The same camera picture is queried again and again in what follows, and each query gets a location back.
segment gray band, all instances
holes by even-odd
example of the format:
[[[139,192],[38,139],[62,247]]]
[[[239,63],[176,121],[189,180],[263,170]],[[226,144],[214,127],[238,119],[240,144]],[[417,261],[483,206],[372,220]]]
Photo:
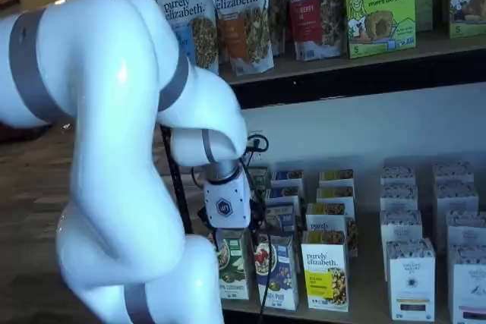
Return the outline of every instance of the gray band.
[[[125,286],[125,306],[133,324],[155,324],[147,304],[145,284]]]
[[[203,129],[203,145],[204,145],[204,152],[206,153],[206,158],[210,163],[215,163],[216,160],[213,156],[213,151],[211,151],[211,143],[210,143],[210,130]]]
[[[38,119],[52,123],[69,116],[44,84],[37,61],[37,32],[45,9],[23,13],[15,21],[9,43],[12,78],[24,104]]]
[[[179,57],[175,68],[174,76],[169,83],[160,91],[159,112],[170,108],[182,94],[185,84],[188,82],[189,60],[182,47],[179,46]]]

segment bobo's box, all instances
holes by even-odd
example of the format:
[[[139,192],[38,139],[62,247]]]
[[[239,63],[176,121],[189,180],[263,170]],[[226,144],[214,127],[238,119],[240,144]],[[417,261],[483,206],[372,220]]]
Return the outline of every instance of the bobo's box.
[[[435,254],[431,242],[389,242],[388,300],[393,320],[435,320]]]
[[[415,47],[415,0],[346,0],[349,57]]]
[[[270,267],[270,248],[266,234],[258,236],[258,246],[254,254],[257,270],[258,291],[260,302],[264,297],[267,275],[270,270],[270,285],[268,287],[265,307],[275,309],[297,310],[298,289],[297,272],[291,234],[272,234],[272,265]]]

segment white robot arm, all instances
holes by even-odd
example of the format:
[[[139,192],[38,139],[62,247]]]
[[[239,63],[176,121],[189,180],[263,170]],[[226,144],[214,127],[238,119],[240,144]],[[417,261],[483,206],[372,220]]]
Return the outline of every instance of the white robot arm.
[[[175,128],[175,160],[206,165],[213,226],[248,225],[231,88],[189,65],[154,0],[62,0],[0,20],[0,40],[0,121],[77,120],[56,237],[71,290],[103,322],[221,323],[214,248],[185,236],[151,147],[156,121]]]

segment wooden shelf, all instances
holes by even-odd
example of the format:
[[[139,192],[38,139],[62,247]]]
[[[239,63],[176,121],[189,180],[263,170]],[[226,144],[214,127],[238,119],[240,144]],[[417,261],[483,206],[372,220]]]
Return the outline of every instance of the wooden shelf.
[[[387,283],[383,278],[383,258],[380,241],[380,222],[378,213],[361,216],[367,229],[360,230],[359,257],[350,262],[349,312],[337,313],[326,310],[309,309],[303,274],[299,278],[300,302],[297,311],[274,310],[265,308],[264,313],[293,319],[345,324],[397,323],[390,318]],[[436,320],[449,323],[447,309],[446,270],[444,260],[437,264]],[[224,310],[245,313],[259,313],[258,292],[252,293],[251,300],[223,300]]]

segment white box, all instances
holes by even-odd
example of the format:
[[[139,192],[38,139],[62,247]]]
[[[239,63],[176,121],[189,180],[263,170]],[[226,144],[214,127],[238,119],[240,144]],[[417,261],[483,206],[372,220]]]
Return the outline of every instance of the white box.
[[[387,276],[387,243],[391,241],[412,241],[422,238],[422,218],[418,210],[401,212],[380,212],[381,246],[385,281]]]
[[[448,277],[452,323],[486,321],[486,246],[451,247]]]
[[[318,203],[341,203],[344,205],[344,215],[348,227],[348,254],[358,256],[358,227],[355,217],[355,198],[352,187],[319,187],[317,189]]]
[[[301,198],[304,198],[304,171],[277,171],[272,173],[271,187],[298,187]]]
[[[311,309],[349,311],[345,236],[341,231],[305,231],[305,287]]]
[[[435,320],[435,254],[431,242],[388,242],[388,299],[393,320]]]
[[[447,212],[446,222],[448,247],[486,245],[486,212],[452,210]]]
[[[418,192],[415,185],[381,185],[380,210],[418,210]]]
[[[355,173],[351,169],[322,171],[319,173],[319,187],[348,186],[355,188]]]
[[[265,307],[274,309],[297,310],[298,283],[295,269],[293,235],[270,236],[272,246],[272,267],[270,286]],[[269,271],[270,250],[266,234],[258,236],[258,247],[254,254],[257,271],[260,302],[263,300]]]
[[[450,181],[435,184],[434,224],[437,254],[444,253],[447,247],[446,214],[450,210],[478,211],[479,198],[473,183]]]
[[[267,206],[275,206],[291,203],[294,212],[301,216],[301,197],[298,187],[272,187],[265,193],[265,203]]]
[[[436,163],[432,166],[436,184],[450,181],[474,182],[471,164],[469,162]]]
[[[384,166],[383,171],[381,172],[381,184],[416,185],[415,170],[404,165]]]

